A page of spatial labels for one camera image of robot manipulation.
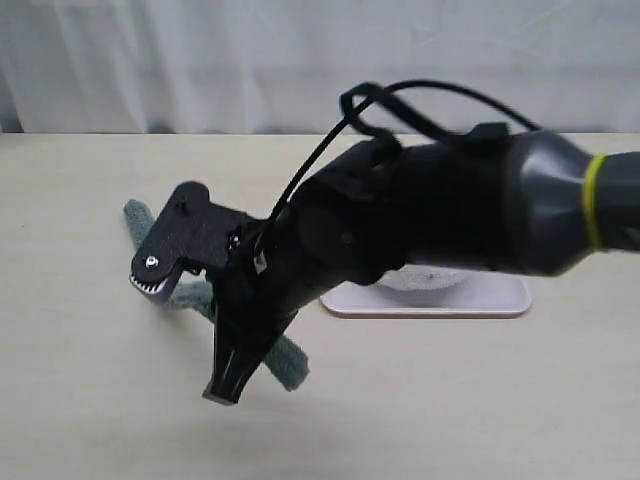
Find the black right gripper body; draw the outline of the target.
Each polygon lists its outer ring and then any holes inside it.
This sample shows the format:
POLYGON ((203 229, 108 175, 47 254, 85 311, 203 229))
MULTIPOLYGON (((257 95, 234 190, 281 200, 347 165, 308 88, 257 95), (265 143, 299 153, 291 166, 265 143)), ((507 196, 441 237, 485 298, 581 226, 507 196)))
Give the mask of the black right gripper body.
POLYGON ((208 216, 224 254, 208 272, 217 350, 269 350, 297 312, 330 289, 330 211, 287 209, 255 250, 266 222, 232 209, 208 216))

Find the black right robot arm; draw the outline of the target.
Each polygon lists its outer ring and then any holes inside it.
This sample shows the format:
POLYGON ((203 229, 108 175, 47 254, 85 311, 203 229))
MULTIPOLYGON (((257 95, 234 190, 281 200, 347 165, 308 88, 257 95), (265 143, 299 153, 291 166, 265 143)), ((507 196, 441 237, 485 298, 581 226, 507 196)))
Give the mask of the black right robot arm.
POLYGON ((298 311, 407 265, 554 277, 639 249, 639 156, 479 126, 469 145, 360 142, 302 183, 214 279, 206 399, 233 405, 298 311))

